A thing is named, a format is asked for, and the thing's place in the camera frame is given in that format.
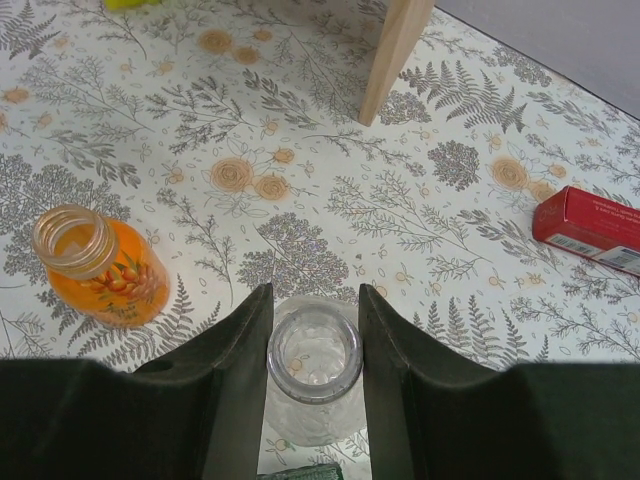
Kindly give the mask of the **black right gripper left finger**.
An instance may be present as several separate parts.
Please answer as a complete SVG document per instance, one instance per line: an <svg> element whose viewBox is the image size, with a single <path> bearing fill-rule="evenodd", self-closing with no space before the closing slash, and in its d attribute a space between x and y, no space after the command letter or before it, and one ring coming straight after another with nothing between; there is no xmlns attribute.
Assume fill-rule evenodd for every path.
<svg viewBox="0 0 640 480"><path fill-rule="evenodd" d="M270 285L175 350L118 372L94 360L1 364L5 479L253 479Z"/></svg>

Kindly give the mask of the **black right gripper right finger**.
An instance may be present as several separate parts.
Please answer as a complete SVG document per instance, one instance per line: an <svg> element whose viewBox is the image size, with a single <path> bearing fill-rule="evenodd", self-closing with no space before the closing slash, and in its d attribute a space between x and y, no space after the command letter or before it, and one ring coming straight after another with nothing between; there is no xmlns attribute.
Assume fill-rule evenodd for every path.
<svg viewBox="0 0 640 480"><path fill-rule="evenodd" d="M376 479L635 479L639 368L521 363L494 371L359 290Z"/></svg>

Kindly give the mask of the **clear water bottle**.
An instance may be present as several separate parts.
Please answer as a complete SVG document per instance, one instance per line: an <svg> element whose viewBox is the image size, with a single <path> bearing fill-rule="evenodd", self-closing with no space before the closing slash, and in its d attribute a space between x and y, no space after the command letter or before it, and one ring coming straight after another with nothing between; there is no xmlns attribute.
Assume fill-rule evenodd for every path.
<svg viewBox="0 0 640 480"><path fill-rule="evenodd" d="M302 447L341 441L366 424L356 306L295 296L274 311L265 420Z"/></svg>

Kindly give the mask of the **orange juice bottle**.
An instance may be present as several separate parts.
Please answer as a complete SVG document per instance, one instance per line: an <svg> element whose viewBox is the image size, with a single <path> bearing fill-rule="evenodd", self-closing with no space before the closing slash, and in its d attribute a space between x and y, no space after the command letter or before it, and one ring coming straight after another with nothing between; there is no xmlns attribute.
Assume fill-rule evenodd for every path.
<svg viewBox="0 0 640 480"><path fill-rule="evenodd" d="M167 304L166 268L122 221L62 205L40 216L32 245L59 298L108 326L142 326Z"/></svg>

